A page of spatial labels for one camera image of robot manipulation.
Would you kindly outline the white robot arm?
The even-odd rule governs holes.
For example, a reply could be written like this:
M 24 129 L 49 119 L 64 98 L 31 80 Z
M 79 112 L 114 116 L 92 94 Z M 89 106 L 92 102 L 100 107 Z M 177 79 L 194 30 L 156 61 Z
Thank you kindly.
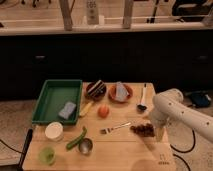
M 183 93 L 180 90 L 173 88 L 157 93 L 153 96 L 152 102 L 153 108 L 149 113 L 149 119 L 154 127 L 157 142 L 162 140 L 164 126 L 168 118 L 172 117 L 213 143 L 213 117 L 183 105 Z

